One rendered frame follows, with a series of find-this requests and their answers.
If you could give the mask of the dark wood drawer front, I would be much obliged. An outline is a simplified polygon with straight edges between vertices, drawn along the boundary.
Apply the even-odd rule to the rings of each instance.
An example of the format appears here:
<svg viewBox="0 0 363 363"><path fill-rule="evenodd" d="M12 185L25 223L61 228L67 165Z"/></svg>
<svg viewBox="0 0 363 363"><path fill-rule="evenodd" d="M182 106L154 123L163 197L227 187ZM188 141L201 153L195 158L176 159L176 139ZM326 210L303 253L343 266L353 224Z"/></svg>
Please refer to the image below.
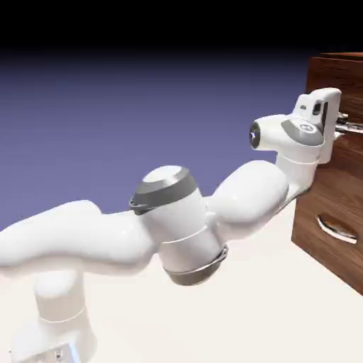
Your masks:
<svg viewBox="0 0 363 363"><path fill-rule="evenodd" d="M351 245L323 232L316 220L321 213L353 227L358 242ZM363 295L363 178L319 166L310 191L297 199L292 242Z"/></svg>
<svg viewBox="0 0 363 363"><path fill-rule="evenodd" d="M361 133L348 132L334 142L329 166L363 178L363 56L356 60L312 57L306 91L328 86L341 90L340 111L348 115L349 122L362 128Z"/></svg>

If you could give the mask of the dark wood cabinet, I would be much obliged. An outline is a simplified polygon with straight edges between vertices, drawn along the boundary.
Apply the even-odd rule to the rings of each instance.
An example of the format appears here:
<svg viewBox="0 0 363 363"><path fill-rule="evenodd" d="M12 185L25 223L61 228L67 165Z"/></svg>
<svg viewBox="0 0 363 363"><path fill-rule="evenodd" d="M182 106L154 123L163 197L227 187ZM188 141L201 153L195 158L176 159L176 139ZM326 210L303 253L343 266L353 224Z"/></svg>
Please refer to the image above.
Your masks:
<svg viewBox="0 0 363 363"><path fill-rule="evenodd" d="M363 52L312 57L307 91L341 90L331 161L296 202L292 241L363 296Z"/></svg>

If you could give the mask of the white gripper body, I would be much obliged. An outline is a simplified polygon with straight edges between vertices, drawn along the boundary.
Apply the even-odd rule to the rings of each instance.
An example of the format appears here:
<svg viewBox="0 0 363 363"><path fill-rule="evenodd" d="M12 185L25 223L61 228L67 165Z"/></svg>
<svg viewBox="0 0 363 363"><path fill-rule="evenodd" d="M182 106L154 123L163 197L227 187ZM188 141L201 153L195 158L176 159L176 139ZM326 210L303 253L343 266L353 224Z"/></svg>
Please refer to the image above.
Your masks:
<svg viewBox="0 0 363 363"><path fill-rule="evenodd" d="M327 87L318 89L319 97L327 103L324 106L321 125L323 126L324 145L320 153L320 164L327 164L330 161L335 141L335 125L339 118L340 99L342 92L337 88Z"/></svg>

